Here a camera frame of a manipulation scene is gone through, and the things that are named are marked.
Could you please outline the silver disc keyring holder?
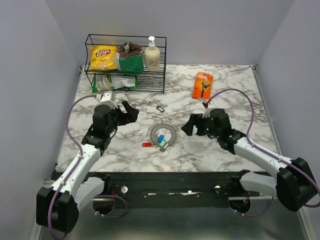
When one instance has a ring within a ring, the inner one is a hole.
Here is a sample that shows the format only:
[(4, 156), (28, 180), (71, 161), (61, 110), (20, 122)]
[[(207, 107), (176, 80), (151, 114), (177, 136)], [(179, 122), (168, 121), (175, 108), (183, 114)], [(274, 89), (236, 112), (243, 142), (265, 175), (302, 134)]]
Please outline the silver disc keyring holder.
[(147, 135), (152, 146), (161, 153), (173, 147), (179, 139), (178, 128), (167, 122), (154, 123), (149, 127)]

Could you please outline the green key tag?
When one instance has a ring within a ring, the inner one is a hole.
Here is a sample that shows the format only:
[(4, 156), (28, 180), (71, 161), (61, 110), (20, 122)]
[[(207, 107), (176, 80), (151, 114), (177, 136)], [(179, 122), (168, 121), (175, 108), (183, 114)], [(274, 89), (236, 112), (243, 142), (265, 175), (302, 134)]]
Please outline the green key tag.
[(163, 139), (160, 143), (159, 143), (159, 146), (161, 148), (164, 148), (165, 146), (167, 145), (167, 141), (165, 139)]

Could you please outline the blue key tag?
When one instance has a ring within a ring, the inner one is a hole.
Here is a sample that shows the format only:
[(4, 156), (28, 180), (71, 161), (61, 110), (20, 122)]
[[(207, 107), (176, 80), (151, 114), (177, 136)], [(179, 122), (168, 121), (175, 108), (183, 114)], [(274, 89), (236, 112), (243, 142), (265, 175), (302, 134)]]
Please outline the blue key tag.
[(164, 135), (160, 135), (160, 136), (158, 137), (157, 141), (158, 141), (159, 143), (161, 143), (161, 142), (163, 141), (163, 139), (164, 139)]

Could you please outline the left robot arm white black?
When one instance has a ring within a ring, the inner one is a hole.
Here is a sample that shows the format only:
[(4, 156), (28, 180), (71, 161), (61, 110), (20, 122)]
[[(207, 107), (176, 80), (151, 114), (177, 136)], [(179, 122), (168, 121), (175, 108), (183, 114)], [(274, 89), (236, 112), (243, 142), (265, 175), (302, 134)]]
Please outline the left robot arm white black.
[(87, 177), (87, 174), (108, 148), (112, 133), (120, 126), (137, 121), (139, 110), (127, 101), (122, 105), (125, 112), (118, 106), (111, 108), (107, 104), (94, 108), (92, 124), (78, 144), (79, 152), (60, 178), (49, 188), (42, 187), (36, 195), (38, 225), (68, 234), (75, 227), (82, 209), (93, 198), (104, 198), (110, 194), (108, 182), (98, 177)]

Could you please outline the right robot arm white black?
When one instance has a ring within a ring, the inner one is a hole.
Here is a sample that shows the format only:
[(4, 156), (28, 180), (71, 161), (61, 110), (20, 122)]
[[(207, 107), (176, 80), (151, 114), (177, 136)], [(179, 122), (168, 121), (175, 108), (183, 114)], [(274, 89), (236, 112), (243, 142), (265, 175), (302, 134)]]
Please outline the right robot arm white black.
[(216, 139), (222, 149), (247, 159), (268, 173), (241, 171), (230, 183), (230, 191), (236, 196), (245, 192), (261, 193), (277, 198), (286, 209), (297, 212), (320, 192), (304, 159), (284, 157), (255, 143), (247, 134), (232, 128), (229, 115), (222, 108), (208, 108), (204, 113), (191, 114), (181, 129), (187, 136), (196, 130), (197, 136)]

